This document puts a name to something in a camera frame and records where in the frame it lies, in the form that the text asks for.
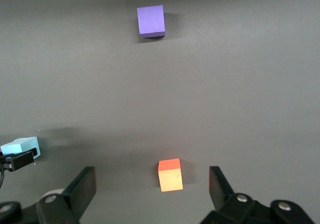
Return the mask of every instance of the light blue cube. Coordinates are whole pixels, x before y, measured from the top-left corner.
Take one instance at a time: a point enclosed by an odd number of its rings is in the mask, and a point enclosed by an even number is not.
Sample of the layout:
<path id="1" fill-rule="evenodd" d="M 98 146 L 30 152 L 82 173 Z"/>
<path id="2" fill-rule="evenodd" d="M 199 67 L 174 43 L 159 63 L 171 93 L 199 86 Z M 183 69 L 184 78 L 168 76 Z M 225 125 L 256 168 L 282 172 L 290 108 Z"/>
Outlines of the light blue cube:
<path id="1" fill-rule="evenodd" d="M 40 148 L 38 144 L 38 139 L 35 136 L 19 138 L 14 140 L 13 142 L 4 144 L 1 146 L 1 151 L 3 155 L 19 154 L 30 151 L 33 148 L 36 148 L 37 155 L 33 157 L 33 159 L 36 159 L 40 156 Z"/>

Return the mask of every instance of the bolt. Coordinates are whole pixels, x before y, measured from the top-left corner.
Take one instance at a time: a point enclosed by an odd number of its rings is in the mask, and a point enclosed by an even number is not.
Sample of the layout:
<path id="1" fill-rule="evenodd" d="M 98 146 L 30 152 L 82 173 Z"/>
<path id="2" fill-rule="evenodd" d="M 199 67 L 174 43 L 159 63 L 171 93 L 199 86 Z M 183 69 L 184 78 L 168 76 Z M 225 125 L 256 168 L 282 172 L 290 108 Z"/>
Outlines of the bolt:
<path id="1" fill-rule="evenodd" d="M 279 202 L 278 203 L 278 207 L 284 211 L 290 211 L 291 210 L 291 207 L 288 203 L 286 202 Z"/>
<path id="2" fill-rule="evenodd" d="M 4 205 L 0 208 L 0 213 L 5 213 L 6 211 L 9 211 L 12 208 L 12 205 Z"/>
<path id="3" fill-rule="evenodd" d="M 242 194 L 237 195 L 236 198 L 238 199 L 239 202 L 242 202 L 242 203 L 246 203 L 248 201 L 248 198 Z"/>
<path id="4" fill-rule="evenodd" d="M 51 195 L 51 196 L 47 197 L 47 198 L 44 200 L 44 202 L 45 202 L 45 203 L 52 203 L 56 198 L 57 198 L 57 196 Z"/>

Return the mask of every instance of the block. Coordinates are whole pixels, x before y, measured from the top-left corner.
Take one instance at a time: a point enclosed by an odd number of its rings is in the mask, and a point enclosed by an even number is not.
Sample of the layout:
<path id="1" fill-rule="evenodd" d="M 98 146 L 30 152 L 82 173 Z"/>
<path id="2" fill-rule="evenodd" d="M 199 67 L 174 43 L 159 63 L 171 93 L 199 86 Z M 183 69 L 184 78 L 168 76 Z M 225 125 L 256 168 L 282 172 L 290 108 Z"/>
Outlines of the block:
<path id="1" fill-rule="evenodd" d="M 177 191 L 184 188 L 179 158 L 159 161 L 158 175 L 162 192 Z"/>
<path id="2" fill-rule="evenodd" d="M 163 5 L 137 8 L 139 33 L 143 38 L 164 37 L 165 17 Z"/>
<path id="3" fill-rule="evenodd" d="M 40 156 L 38 139 L 36 137 L 26 137 L 19 138 L 14 140 L 13 142 L 2 145 L 1 152 L 3 155 L 19 154 L 30 151 L 33 148 L 36 148 L 37 155 L 33 157 L 33 159 L 36 159 Z"/>

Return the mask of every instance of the orange cube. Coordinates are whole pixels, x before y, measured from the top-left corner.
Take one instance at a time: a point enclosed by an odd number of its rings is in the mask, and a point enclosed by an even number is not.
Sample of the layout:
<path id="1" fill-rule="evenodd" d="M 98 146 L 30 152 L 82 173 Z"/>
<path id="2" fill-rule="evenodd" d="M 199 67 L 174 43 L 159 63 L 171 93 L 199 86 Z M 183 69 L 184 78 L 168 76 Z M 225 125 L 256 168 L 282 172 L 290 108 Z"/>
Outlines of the orange cube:
<path id="1" fill-rule="evenodd" d="M 184 188 L 179 158 L 159 161 L 158 174 L 162 192 L 177 191 Z"/>

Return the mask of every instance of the purple block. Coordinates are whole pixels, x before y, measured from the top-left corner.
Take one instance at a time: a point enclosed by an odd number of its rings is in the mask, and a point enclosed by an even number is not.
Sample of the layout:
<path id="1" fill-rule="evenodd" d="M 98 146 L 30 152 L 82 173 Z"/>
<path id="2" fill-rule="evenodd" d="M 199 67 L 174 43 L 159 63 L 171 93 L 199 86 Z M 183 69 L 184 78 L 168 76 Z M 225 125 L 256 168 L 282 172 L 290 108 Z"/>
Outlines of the purple block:
<path id="1" fill-rule="evenodd" d="M 162 5 L 137 8 L 139 33 L 143 38 L 163 37 L 166 34 Z"/>

